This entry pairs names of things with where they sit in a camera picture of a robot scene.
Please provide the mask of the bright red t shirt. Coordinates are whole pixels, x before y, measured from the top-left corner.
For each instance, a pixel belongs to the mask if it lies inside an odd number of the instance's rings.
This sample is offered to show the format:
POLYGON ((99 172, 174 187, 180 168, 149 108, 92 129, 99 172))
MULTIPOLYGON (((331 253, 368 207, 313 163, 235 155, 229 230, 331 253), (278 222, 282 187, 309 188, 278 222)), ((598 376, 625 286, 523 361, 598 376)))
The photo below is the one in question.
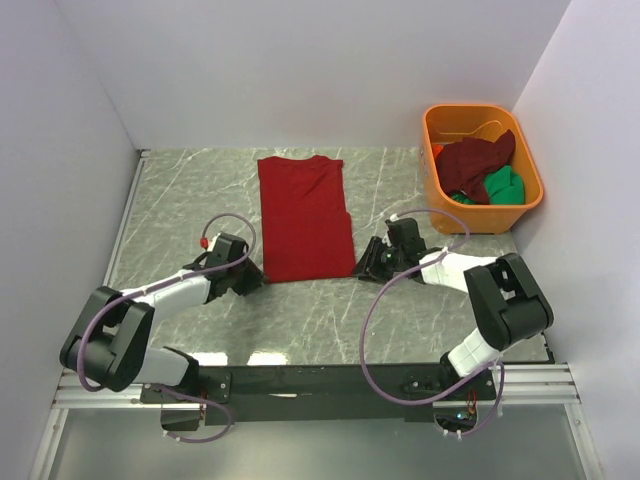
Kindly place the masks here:
POLYGON ((321 155, 257 161, 263 266, 270 282, 351 275, 356 260, 343 165, 321 155))

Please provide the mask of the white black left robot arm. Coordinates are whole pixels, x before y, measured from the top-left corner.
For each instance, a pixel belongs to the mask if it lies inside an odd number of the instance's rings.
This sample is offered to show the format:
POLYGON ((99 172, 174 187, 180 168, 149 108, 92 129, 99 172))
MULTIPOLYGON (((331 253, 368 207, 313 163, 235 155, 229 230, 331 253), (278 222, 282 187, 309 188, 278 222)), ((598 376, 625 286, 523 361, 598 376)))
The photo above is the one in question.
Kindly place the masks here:
POLYGON ((96 384, 120 392, 132 384, 162 384, 176 401, 200 389, 199 362, 179 350, 149 346, 154 325, 184 310, 206 305, 229 290, 239 296, 265 283, 248 256, 249 246, 228 233, 216 235, 194 262, 174 275, 137 290, 102 286, 85 303, 66 338, 59 361, 96 384))

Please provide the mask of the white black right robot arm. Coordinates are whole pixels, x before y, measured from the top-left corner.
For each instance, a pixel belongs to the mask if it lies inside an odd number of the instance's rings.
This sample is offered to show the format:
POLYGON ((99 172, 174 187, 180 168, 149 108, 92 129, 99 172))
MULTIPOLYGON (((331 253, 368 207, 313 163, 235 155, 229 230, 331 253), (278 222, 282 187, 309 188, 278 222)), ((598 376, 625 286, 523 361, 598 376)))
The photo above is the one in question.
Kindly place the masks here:
POLYGON ((412 218, 386 222, 385 237, 373 236, 352 270, 362 281, 383 289, 409 278, 421 285, 442 286, 468 295, 476 327, 443 354, 426 378, 400 386, 410 404, 418 396, 460 399, 474 386, 474 376, 499 360, 514 345, 554 322, 551 306, 523 258, 516 253, 482 257, 429 247, 412 218))

